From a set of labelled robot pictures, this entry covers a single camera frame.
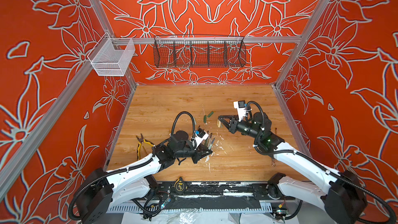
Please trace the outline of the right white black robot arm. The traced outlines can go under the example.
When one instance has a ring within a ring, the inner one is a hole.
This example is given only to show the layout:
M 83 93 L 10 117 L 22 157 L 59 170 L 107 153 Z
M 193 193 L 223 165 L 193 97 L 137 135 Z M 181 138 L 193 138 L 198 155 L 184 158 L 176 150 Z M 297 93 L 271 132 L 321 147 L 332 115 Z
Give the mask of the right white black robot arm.
M 271 131 L 272 122 L 257 112 L 251 121 L 237 115 L 218 117 L 218 126 L 231 133 L 255 139 L 255 150 L 293 168 L 307 179 L 303 183 L 284 173 L 276 173 L 267 182 L 267 194 L 278 200 L 283 196 L 297 198 L 324 210 L 338 224 L 354 224 L 367 207 L 363 191 L 358 189 L 358 178 L 351 172 L 329 168 L 299 152 Z

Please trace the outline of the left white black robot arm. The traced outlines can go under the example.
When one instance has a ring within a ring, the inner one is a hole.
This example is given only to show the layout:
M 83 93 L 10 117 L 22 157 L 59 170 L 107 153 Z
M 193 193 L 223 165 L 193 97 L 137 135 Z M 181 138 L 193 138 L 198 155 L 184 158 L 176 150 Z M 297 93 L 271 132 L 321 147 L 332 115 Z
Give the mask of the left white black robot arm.
M 191 158 L 197 163 L 210 155 L 212 150 L 203 145 L 209 135 L 203 129 L 194 131 L 189 137 L 184 131 L 177 131 L 162 143 L 154 145 L 152 152 L 144 158 L 125 167 L 104 171 L 94 170 L 75 191 L 67 214 L 71 220 L 93 224 L 106 211 L 116 205 L 147 196 L 157 187 L 153 175 L 161 172 L 176 161 Z

